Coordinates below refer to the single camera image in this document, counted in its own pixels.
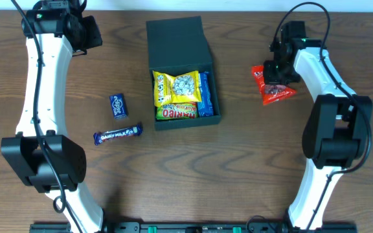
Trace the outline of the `dark green gift box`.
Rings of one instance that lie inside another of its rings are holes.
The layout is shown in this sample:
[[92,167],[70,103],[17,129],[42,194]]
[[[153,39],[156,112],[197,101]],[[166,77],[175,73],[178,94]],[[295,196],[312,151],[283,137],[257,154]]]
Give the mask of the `dark green gift box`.
[[199,16],[146,22],[148,66],[153,72],[179,75],[190,71],[208,72],[212,116],[195,119],[155,120],[157,131],[219,124],[221,111],[211,50]]

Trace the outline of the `red Hacks candy bag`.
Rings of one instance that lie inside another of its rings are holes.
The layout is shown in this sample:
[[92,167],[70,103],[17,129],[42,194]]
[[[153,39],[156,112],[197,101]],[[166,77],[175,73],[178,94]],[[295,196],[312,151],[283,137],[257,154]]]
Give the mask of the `red Hacks candy bag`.
[[252,75],[258,85],[259,93],[262,96],[263,105],[285,100],[296,95],[296,90],[285,85],[268,85],[264,82],[264,66],[257,65],[251,68]]

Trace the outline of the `purple Dairy Milk bar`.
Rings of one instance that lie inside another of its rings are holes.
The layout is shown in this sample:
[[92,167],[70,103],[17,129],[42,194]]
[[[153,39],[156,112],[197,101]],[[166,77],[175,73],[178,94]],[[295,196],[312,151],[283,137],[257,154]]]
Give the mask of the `purple Dairy Milk bar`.
[[104,143],[107,140],[117,139],[122,137],[132,137],[132,136],[139,136],[143,132],[142,126],[140,124],[129,126],[122,129],[116,129],[113,131],[106,131],[106,132],[98,132],[94,133],[93,138],[95,141],[95,145],[98,146]]

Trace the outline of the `blue Eclipse mints box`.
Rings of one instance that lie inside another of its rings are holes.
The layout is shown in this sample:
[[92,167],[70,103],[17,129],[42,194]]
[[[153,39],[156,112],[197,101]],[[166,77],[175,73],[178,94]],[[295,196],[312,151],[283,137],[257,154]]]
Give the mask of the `blue Eclipse mints box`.
[[114,119],[122,119],[128,117],[128,111],[123,94],[113,94],[109,97],[109,101],[111,104],[111,110]]

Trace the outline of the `blue Oreo cookie pack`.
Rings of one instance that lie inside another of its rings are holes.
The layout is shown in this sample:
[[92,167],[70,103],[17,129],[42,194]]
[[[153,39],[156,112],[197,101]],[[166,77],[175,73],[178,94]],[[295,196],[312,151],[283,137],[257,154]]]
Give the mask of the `blue Oreo cookie pack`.
[[210,117],[214,115],[208,75],[209,72],[199,73],[199,90],[201,93],[201,101],[198,102],[198,114],[200,117]]

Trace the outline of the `Haribo gummy candy bag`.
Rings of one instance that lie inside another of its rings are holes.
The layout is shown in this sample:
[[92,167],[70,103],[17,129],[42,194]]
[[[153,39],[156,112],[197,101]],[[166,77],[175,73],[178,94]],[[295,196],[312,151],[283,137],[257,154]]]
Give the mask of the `Haribo gummy candy bag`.
[[157,108],[157,120],[178,120],[178,119],[193,119],[198,114],[197,104],[189,103],[171,103],[165,104]]

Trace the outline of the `yellow Hacks candy bag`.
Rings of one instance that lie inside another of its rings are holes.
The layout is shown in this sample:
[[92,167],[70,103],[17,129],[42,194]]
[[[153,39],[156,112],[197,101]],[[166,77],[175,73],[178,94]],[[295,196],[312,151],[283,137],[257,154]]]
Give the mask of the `yellow Hacks candy bag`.
[[187,102],[201,102],[199,72],[192,71],[179,76],[153,71],[154,106]]

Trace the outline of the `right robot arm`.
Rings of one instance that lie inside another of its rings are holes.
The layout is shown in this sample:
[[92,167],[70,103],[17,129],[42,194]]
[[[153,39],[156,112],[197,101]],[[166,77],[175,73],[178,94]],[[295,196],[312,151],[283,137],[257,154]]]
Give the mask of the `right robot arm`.
[[264,62],[269,85],[303,81],[313,108],[302,134],[306,168],[294,201],[276,232],[357,232],[353,223],[322,218],[338,180],[358,170],[369,154],[372,101],[359,96],[340,77],[323,40],[306,35],[302,21],[280,22]]

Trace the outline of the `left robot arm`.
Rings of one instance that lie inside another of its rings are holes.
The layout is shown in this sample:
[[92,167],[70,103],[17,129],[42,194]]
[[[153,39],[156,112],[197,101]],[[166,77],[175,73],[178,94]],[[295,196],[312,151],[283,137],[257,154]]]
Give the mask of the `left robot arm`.
[[100,232],[103,209],[85,184],[85,151],[73,142],[65,122],[65,91],[70,61],[102,44],[85,1],[38,1],[21,11],[28,54],[27,86],[13,137],[1,153],[26,186],[52,200],[66,216],[69,232]]

